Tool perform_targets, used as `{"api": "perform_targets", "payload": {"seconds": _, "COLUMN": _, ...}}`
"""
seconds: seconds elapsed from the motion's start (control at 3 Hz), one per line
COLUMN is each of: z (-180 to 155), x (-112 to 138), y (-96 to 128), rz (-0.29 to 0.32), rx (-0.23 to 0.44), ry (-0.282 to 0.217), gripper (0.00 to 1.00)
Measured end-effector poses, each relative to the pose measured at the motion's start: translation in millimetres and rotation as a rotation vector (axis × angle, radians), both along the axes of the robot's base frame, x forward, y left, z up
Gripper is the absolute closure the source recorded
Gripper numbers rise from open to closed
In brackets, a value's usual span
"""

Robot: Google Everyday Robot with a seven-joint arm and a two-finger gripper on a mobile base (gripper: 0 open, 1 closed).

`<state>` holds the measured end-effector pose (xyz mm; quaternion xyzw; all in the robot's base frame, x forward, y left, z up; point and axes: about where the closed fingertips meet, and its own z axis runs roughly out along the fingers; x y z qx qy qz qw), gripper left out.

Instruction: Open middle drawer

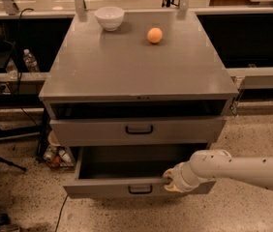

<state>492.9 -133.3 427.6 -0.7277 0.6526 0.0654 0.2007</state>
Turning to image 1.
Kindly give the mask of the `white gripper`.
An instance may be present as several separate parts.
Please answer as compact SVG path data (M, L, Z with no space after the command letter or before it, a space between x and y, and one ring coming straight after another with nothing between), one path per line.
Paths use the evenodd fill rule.
M172 184L164 185L165 190L171 192L190 192L198 188L202 183L202 180L193 171L188 161L167 169L163 177L172 179Z

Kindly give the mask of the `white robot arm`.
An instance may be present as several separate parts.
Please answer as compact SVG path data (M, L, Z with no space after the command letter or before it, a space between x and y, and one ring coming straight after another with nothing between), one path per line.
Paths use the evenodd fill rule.
M233 157L226 150L200 150L163 174L166 191L188 193L219 179L273 191L273 157Z

